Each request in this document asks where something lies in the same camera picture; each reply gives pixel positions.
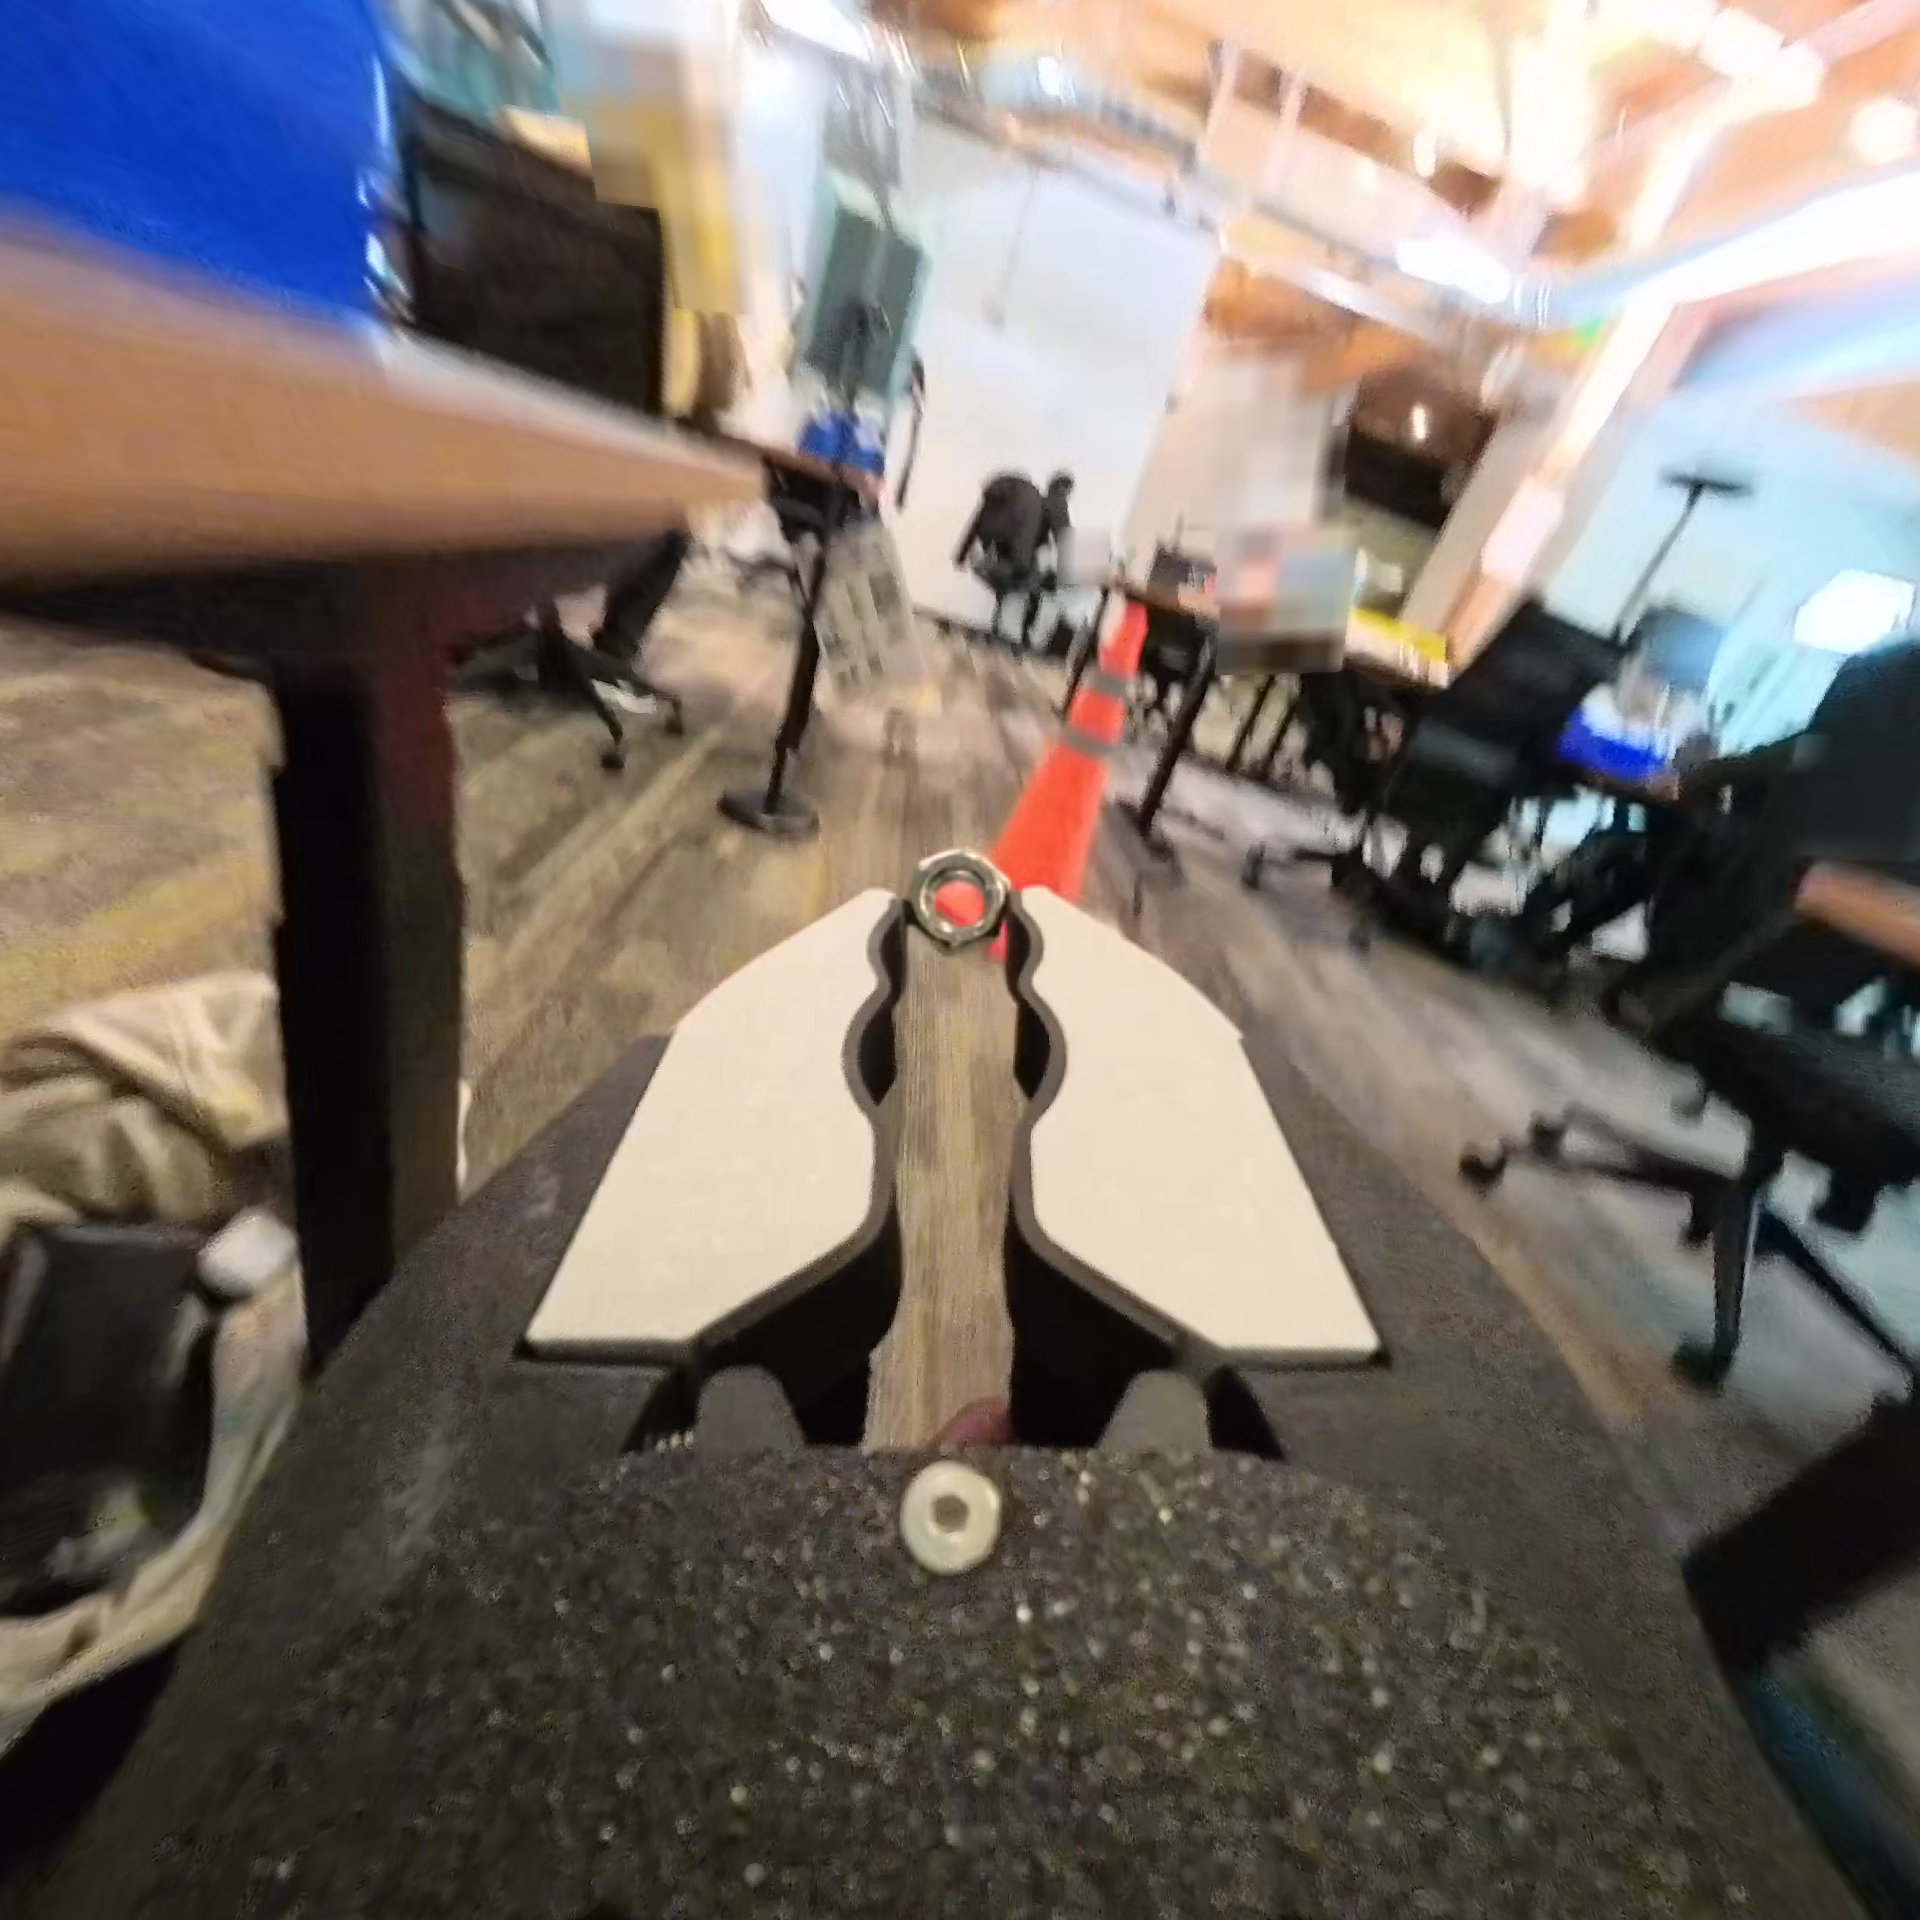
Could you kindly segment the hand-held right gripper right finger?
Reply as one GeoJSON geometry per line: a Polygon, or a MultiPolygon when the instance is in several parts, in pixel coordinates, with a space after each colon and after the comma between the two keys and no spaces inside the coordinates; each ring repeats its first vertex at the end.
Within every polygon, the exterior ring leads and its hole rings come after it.
{"type": "Polygon", "coordinates": [[[1015,1437],[1097,1446],[1151,1399],[1152,1449],[1276,1449],[1250,1383],[1375,1368],[1383,1329],[1242,1029],[1050,887],[1010,903],[1006,985],[1015,1437]]]}

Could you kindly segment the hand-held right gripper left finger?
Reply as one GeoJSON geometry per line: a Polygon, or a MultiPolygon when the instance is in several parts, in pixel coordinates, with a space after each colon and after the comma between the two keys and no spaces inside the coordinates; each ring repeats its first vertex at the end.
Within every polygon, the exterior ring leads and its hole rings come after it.
{"type": "Polygon", "coordinates": [[[863,1444],[903,1303],[903,989],[904,903],[868,887],[684,1016],[522,1352],[686,1399],[762,1368],[807,1440],[863,1444]]]}

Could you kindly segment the silver hex nut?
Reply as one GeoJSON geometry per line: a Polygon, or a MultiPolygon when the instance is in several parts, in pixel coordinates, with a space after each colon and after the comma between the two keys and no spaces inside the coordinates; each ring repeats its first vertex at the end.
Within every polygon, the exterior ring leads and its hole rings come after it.
{"type": "Polygon", "coordinates": [[[998,936],[1010,899],[1014,886],[992,859],[948,848],[919,861],[904,907],[932,944],[965,953],[998,936]]]}

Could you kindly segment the blue plastic bin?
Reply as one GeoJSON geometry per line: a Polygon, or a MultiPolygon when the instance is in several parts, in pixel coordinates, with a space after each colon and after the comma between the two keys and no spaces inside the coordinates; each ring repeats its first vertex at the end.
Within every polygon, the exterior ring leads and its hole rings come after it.
{"type": "Polygon", "coordinates": [[[374,313],[380,4],[4,4],[4,226],[374,313]]]}

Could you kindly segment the orange traffic cone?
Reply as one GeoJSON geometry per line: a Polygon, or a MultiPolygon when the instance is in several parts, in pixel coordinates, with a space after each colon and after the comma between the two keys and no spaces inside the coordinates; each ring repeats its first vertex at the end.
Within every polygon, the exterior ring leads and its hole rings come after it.
{"type": "Polygon", "coordinates": [[[1145,609],[1124,598],[1069,694],[1065,720],[1032,767],[989,859],[1010,893],[1046,887],[1078,903],[1106,806],[1145,641],[1145,609]]]}

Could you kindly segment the dark table leg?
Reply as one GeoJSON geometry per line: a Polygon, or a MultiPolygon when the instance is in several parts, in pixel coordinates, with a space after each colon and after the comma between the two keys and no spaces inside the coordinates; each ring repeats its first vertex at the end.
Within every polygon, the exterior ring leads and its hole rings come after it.
{"type": "Polygon", "coordinates": [[[327,575],[271,687],[277,1016],[307,1354],[325,1368],[462,1200],[464,883],[426,568],[327,575]]]}

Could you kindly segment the black pole stand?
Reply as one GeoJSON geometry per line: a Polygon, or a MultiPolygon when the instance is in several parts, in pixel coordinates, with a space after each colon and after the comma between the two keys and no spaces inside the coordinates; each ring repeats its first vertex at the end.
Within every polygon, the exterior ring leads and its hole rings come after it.
{"type": "Polygon", "coordinates": [[[833,539],[833,506],[830,491],[816,486],[811,498],[795,498],[784,504],[784,516],[814,539],[814,555],[805,563],[799,573],[799,635],[795,647],[795,662],[787,677],[787,696],[780,710],[780,724],[773,732],[769,775],[762,784],[734,784],[720,793],[714,806],[722,819],[739,829],[752,829],[757,835],[805,842],[820,834],[820,812],[807,805],[798,791],[791,791],[791,760],[799,750],[811,711],[814,711],[814,687],[820,677],[824,641],[820,641],[820,600],[830,568],[830,539],[833,539]]]}
{"type": "Polygon", "coordinates": [[[1733,474],[1726,467],[1663,467],[1658,472],[1658,482],[1672,493],[1680,493],[1680,510],[1672,525],[1666,529],[1666,535],[1655,541],[1655,550],[1650,551],[1650,560],[1642,563],[1641,575],[1633,578],[1631,592],[1622,596],[1622,605],[1616,611],[1612,631],[1610,631],[1610,645],[1616,650],[1625,650],[1633,641],[1633,631],[1646,611],[1646,600],[1655,589],[1655,578],[1663,575],[1663,568],[1669,565],[1672,551],[1680,550],[1680,541],[1684,539],[1693,518],[1699,516],[1699,510],[1711,501],[1717,504],[1742,504],[1751,501],[1756,491],[1756,481],[1751,474],[1733,474]]]}

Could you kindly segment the black office chair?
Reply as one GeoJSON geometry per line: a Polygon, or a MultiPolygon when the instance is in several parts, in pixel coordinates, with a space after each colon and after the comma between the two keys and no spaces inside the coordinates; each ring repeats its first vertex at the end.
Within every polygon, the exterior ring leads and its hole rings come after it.
{"type": "Polygon", "coordinates": [[[1280,866],[1322,866],[1331,893],[1357,904],[1357,944],[1387,932],[1460,958],[1456,883],[1520,805],[1561,784],[1563,724],[1625,658],[1621,631],[1597,635],[1539,598],[1523,600],[1475,659],[1400,714],[1387,755],[1357,764],[1350,840],[1256,842],[1242,859],[1242,886],[1256,893],[1280,866]]]}
{"type": "Polygon", "coordinates": [[[1788,1262],[1916,1395],[1916,1354],[1771,1203],[1790,1160],[1827,1173],[1816,1226],[1860,1234],[1881,1194],[1916,1186],[1916,1055],[1838,1029],[1838,1008],[1890,985],[1916,1008],[1916,959],[1816,917],[1816,879],[1916,887],[1916,635],[1841,659],[1811,720],[1756,750],[1695,764],[1672,793],[1680,848],[1653,883],[1646,952],[1606,1016],[1695,1075],[1745,1121],[1733,1169],[1693,1163],[1612,1121],[1563,1107],[1460,1156],[1497,1189],[1539,1163],[1690,1205],[1707,1245],[1715,1323],[1675,1373],[1717,1389],[1737,1363],[1753,1259],[1788,1262]]]}
{"type": "Polygon", "coordinates": [[[684,696],[660,687],[641,662],[645,645],[677,592],[691,555],[686,525],[652,535],[607,583],[599,623],[575,641],[563,605],[545,598],[516,626],[494,635],[459,659],[452,694],[543,696],[570,710],[589,710],[607,732],[600,767],[626,767],[624,711],[656,711],[671,735],[686,735],[684,696]]]}

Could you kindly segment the beige cloth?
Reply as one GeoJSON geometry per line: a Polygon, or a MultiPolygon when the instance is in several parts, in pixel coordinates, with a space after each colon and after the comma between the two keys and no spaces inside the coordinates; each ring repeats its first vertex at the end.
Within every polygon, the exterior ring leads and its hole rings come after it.
{"type": "Polygon", "coordinates": [[[203,1237],[213,1444],[200,1512],[130,1584],[4,1618],[4,1746],[194,1631],[293,1423],[307,1329],[269,978],[208,973],[82,1004],[4,1044],[4,1250],[47,1226],[203,1237]]]}

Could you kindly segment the wooden office table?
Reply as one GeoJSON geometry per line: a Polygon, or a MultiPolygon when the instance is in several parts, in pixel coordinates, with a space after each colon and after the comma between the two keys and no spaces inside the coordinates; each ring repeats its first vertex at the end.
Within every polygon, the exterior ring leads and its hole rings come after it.
{"type": "Polygon", "coordinates": [[[1444,638],[1400,616],[1359,609],[1342,638],[1250,638],[1222,635],[1218,677],[1254,683],[1222,772],[1266,781],[1293,735],[1309,730],[1309,683],[1353,672],[1383,694],[1424,696],[1453,683],[1453,659],[1444,638]]]}
{"type": "Polygon", "coordinates": [[[1162,589],[1151,589],[1151,585],[1131,585],[1121,575],[1113,575],[1101,589],[1097,616],[1091,621],[1088,635],[1080,638],[1080,645],[1069,658],[1069,683],[1065,683],[1065,696],[1062,696],[1062,710],[1057,710],[1062,738],[1069,742],[1069,748],[1075,748],[1088,760],[1112,758],[1113,746],[1094,738],[1088,724],[1072,722],[1072,710],[1075,710],[1078,696],[1080,694],[1106,694],[1106,696],[1121,700],[1126,694],[1126,683],[1117,680],[1117,670],[1094,666],[1094,659],[1101,658],[1101,626],[1106,621],[1112,598],[1124,598],[1137,614],[1142,614],[1142,621],[1160,616],[1162,623],[1169,623],[1179,635],[1182,647],[1189,650],[1189,680],[1182,687],[1182,701],[1174,711],[1174,720],[1165,722],[1165,738],[1162,738],[1162,750],[1152,764],[1152,779],[1145,781],[1139,799],[1126,809],[1126,819],[1134,822],[1134,829],[1139,835],[1139,848],[1145,857],[1152,857],[1155,861],[1162,861],[1169,872],[1179,872],[1182,857],[1162,835],[1160,812],[1165,809],[1165,793],[1174,786],[1174,779],[1175,779],[1182,758],[1189,755],[1206,700],[1212,696],[1212,687],[1218,683],[1218,616],[1215,616],[1212,600],[1206,600],[1206,596],[1199,589],[1162,592],[1162,589]]]}

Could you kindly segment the dark bag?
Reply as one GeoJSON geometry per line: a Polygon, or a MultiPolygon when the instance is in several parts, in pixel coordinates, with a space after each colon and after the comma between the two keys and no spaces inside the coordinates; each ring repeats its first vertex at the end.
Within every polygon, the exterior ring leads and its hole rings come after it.
{"type": "Polygon", "coordinates": [[[4,1618],[130,1584],[200,1512],[200,1250],[158,1226],[24,1227],[4,1250],[4,1618]]]}

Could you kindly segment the dark upright panel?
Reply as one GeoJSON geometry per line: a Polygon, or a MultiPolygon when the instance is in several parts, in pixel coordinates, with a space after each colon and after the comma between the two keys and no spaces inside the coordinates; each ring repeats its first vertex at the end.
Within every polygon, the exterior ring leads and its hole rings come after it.
{"type": "Polygon", "coordinates": [[[652,208],[410,99],[403,276],[418,337],[662,418],[668,256],[652,208]]]}

